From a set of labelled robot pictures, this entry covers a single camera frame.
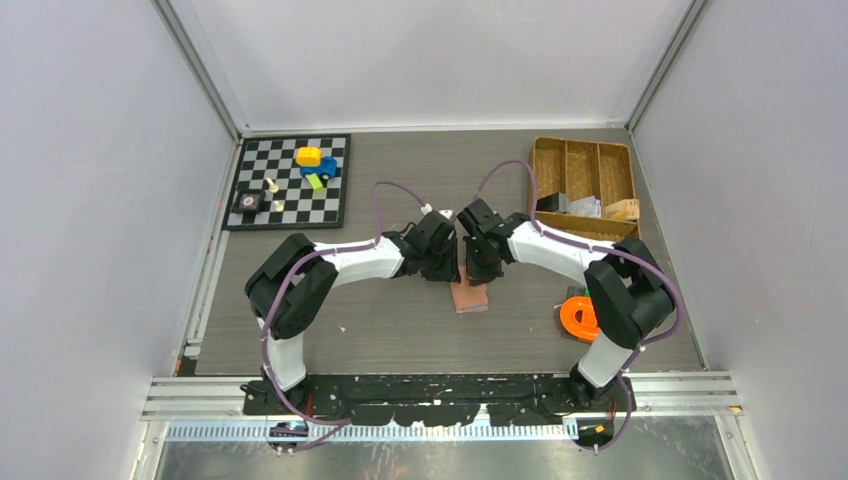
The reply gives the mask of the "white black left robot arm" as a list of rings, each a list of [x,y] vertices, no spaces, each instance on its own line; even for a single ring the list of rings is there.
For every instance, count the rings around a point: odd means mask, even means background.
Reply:
[[[245,285],[260,325],[270,403],[284,414],[305,405],[304,332],[333,288],[414,275],[456,283],[457,246],[450,210],[427,210],[420,221],[373,240],[326,244],[300,233],[286,238]]]

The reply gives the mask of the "pink leather card holder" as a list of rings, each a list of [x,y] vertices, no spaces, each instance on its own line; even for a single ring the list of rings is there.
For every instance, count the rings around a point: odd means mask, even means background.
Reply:
[[[460,280],[450,284],[450,291],[457,314],[486,311],[489,297],[486,284],[472,285],[464,266],[459,268]]]

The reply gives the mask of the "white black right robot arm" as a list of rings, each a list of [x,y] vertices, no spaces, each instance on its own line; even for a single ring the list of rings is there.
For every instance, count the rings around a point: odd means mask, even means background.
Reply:
[[[675,285],[637,238],[612,243],[579,237],[522,213],[502,217],[481,199],[461,210],[458,220],[467,233],[472,285],[501,277],[506,264],[522,263],[586,286],[600,332],[567,382],[571,399],[584,410],[596,410],[610,398],[620,372],[680,302]]]

